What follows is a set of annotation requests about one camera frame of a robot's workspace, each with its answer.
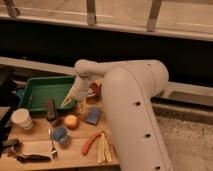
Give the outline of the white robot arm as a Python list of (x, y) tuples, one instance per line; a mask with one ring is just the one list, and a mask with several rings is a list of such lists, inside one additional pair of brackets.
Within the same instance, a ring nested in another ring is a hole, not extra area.
[(94, 76), (101, 76), (101, 96), (122, 171), (173, 171), (151, 98), (168, 84), (169, 74), (158, 60), (98, 63), (79, 60), (76, 79), (62, 102), (87, 96)]

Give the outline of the white tapered gripper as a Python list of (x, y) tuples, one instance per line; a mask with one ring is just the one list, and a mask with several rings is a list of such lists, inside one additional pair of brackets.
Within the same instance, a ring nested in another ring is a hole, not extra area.
[(70, 88), (68, 94), (61, 103), (61, 107), (65, 107), (73, 100), (79, 101), (79, 112), (83, 114), (86, 109), (86, 97), (92, 81), (90, 77), (77, 76), (74, 84)]

